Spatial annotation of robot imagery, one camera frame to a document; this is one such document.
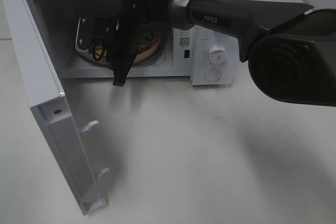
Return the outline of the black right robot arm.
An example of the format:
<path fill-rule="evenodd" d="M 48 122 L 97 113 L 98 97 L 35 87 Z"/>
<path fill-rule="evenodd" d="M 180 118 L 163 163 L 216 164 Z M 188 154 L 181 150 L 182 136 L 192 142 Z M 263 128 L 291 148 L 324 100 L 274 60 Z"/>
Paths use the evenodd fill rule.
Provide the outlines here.
<path fill-rule="evenodd" d="M 335 10 L 251 0 L 122 0 L 106 35 L 113 84 L 123 86 L 143 24 L 195 25 L 238 40 L 255 85 L 272 99 L 335 106 Z"/>

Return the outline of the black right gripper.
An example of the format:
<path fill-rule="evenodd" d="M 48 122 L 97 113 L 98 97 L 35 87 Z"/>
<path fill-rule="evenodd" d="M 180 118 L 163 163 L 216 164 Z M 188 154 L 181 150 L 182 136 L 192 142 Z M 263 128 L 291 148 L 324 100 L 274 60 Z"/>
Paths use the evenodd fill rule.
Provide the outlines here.
<path fill-rule="evenodd" d="M 109 27 L 106 43 L 108 68 L 113 70 L 113 85 L 123 87 L 143 40 L 140 28 L 147 21 L 143 11 L 119 11 Z"/>

